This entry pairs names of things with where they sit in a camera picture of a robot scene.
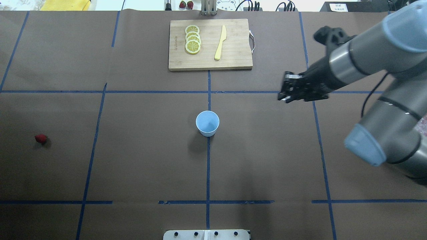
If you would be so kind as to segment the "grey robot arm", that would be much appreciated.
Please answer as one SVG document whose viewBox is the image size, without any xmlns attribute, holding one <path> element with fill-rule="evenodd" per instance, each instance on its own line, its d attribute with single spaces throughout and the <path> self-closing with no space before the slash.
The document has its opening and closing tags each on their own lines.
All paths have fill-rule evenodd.
<svg viewBox="0 0 427 240">
<path fill-rule="evenodd" d="M 326 100 L 335 90 L 386 71 L 394 81 L 367 112 L 362 109 L 344 145 L 373 166 L 388 163 L 426 184 L 426 136 L 415 128 L 427 111 L 426 1 L 404 6 L 359 35 L 324 26 L 314 39 L 326 47 L 325 57 L 305 72 L 286 71 L 277 99 Z"/>
</svg>

